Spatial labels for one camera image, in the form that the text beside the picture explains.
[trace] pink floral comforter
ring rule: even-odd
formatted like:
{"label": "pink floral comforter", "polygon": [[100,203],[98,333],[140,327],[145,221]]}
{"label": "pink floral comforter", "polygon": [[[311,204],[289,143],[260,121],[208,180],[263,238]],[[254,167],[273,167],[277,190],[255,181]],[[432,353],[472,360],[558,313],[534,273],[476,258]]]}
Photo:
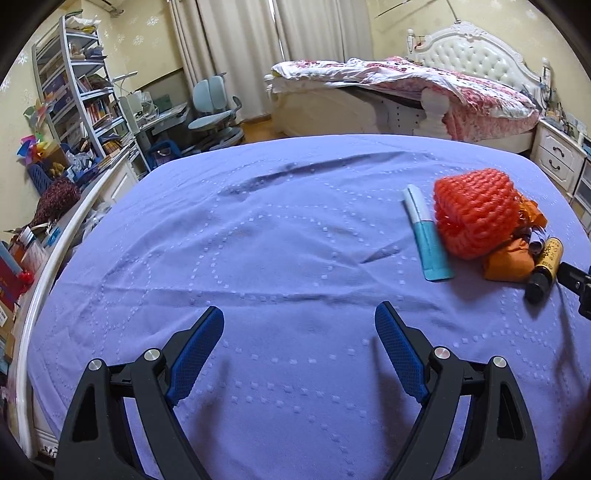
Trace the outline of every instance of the pink floral comforter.
{"label": "pink floral comforter", "polygon": [[534,104],[522,93],[463,73],[416,65],[400,57],[385,61],[351,59],[287,61],[273,67],[275,77],[308,80],[294,89],[357,85],[381,92],[420,94],[425,88],[447,95],[450,110],[443,119],[454,140],[477,142],[518,135],[533,129],[539,119]]}

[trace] blue chair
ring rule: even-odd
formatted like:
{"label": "blue chair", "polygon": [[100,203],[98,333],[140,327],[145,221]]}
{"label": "blue chair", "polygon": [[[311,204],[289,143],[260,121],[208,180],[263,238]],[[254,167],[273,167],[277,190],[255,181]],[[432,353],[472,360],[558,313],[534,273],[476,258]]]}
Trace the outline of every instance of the blue chair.
{"label": "blue chair", "polygon": [[242,102],[235,96],[232,99],[236,107],[229,107],[224,75],[225,73],[222,73],[202,80],[193,89],[193,105],[198,113],[204,116],[191,122],[189,129],[208,133],[199,145],[202,151],[232,147],[244,138],[244,130],[235,126],[236,113],[242,108]]}

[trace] lavender bed cover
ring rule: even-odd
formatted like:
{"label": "lavender bed cover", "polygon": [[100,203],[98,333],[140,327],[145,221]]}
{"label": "lavender bed cover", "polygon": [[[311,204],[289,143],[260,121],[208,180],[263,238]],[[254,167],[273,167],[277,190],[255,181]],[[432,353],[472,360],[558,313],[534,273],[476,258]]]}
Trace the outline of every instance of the lavender bed cover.
{"label": "lavender bed cover", "polygon": [[[589,408],[591,322],[564,288],[533,309],[521,286],[483,280],[477,261],[452,260],[453,281],[427,282],[401,203],[409,183],[432,205],[437,178],[485,167],[540,203],[565,261],[589,267],[591,244],[549,179],[489,148],[297,138],[158,168],[80,247],[33,332],[28,370],[55,434],[89,360],[133,361],[215,305],[224,334],[175,409],[212,478],[380,480],[419,410],[376,337],[374,310],[389,300],[460,358],[506,357],[548,478]],[[392,255],[375,255],[384,247]],[[142,462],[158,476],[132,403]],[[462,401],[439,473],[466,412]]]}

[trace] storage box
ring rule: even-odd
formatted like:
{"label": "storage box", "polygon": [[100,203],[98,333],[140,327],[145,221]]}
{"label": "storage box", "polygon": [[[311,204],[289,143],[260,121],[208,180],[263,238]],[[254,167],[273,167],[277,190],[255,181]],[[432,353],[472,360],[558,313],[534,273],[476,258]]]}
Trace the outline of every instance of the storage box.
{"label": "storage box", "polygon": [[14,359],[14,346],[15,346],[15,338],[13,334],[8,335],[8,340],[6,341],[6,345],[4,346],[4,361],[8,364],[12,363]]}
{"label": "storage box", "polygon": [[14,312],[14,302],[18,301],[22,292],[23,283],[10,270],[9,266],[0,258],[0,301]]}
{"label": "storage box", "polygon": [[66,154],[61,148],[54,150],[51,155],[48,155],[43,159],[43,165],[46,170],[49,170],[54,163],[59,163],[62,165],[66,170],[70,168],[70,162],[66,157]]}
{"label": "storage box", "polygon": [[8,341],[14,327],[14,313],[0,301],[0,338]]}

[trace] orange foam net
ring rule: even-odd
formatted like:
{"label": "orange foam net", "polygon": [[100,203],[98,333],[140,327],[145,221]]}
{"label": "orange foam net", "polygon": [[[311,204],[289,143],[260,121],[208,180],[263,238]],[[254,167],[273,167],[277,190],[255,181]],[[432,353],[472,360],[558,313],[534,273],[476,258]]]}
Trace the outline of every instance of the orange foam net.
{"label": "orange foam net", "polygon": [[494,168],[435,182],[435,218],[447,250],[472,260],[508,240],[519,223],[519,194]]}

